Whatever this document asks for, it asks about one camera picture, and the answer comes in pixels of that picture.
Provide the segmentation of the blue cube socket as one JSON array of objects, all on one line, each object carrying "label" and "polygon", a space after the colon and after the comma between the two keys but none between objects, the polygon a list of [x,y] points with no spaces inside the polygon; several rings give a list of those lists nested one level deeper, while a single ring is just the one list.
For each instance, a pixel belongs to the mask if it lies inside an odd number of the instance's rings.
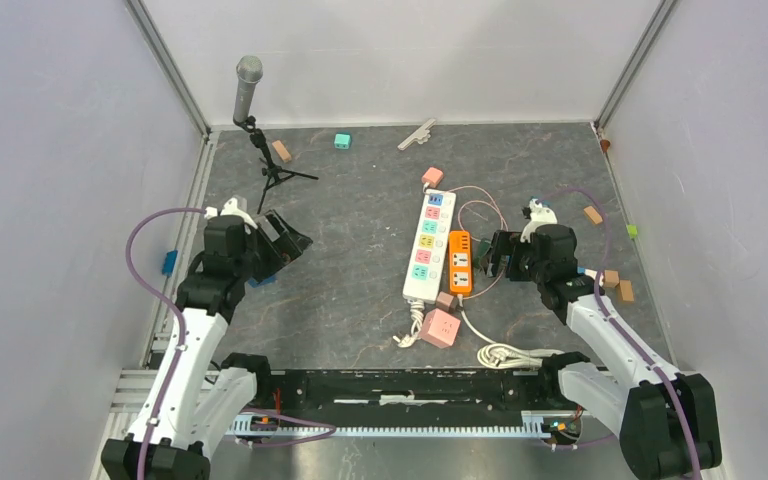
[{"label": "blue cube socket", "polygon": [[253,288],[258,288],[258,287],[261,287],[261,286],[264,286],[264,285],[272,284],[275,281],[276,281],[276,276],[275,275],[267,277],[266,279],[260,280],[260,281],[252,278],[252,279],[250,279],[248,281],[248,285],[253,287]]}]

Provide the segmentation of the white multicolour power strip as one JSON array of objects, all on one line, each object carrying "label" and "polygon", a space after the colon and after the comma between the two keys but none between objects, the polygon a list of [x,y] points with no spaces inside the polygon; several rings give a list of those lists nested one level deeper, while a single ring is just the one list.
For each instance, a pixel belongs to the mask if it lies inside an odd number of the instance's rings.
[{"label": "white multicolour power strip", "polygon": [[424,193],[402,289],[402,296],[408,302],[435,302],[456,200],[454,192],[428,189]]}]

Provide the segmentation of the pink cube socket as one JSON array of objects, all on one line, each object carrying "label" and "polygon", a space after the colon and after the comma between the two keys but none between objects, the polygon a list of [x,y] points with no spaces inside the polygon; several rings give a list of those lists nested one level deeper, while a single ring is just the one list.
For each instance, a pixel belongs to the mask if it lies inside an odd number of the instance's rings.
[{"label": "pink cube socket", "polygon": [[421,325],[418,337],[438,348],[454,345],[461,320],[447,311],[434,309],[427,313]]}]

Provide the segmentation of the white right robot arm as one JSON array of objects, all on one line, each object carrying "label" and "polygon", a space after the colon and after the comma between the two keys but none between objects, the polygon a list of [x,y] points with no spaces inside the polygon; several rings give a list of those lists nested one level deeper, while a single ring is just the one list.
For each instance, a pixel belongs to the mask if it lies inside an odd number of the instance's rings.
[{"label": "white right robot arm", "polygon": [[582,406],[617,438],[638,479],[692,476],[722,463],[715,393],[701,374],[680,371],[621,318],[596,280],[580,272],[574,231],[560,224],[528,236],[498,230],[488,273],[536,285],[543,305],[603,362],[553,354],[539,371],[540,400]]}]

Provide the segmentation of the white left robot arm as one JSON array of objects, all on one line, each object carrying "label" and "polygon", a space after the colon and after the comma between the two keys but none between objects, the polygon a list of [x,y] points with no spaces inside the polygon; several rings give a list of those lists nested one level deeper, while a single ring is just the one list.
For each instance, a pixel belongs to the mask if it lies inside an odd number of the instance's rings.
[{"label": "white left robot arm", "polygon": [[274,210],[256,218],[232,206],[203,213],[204,247],[175,298],[147,289],[168,306],[175,325],[139,415],[123,438],[102,448],[100,463],[111,479],[209,478],[213,453],[235,417],[273,397],[262,355],[228,355],[210,391],[202,388],[246,285],[273,277],[312,240]]}]

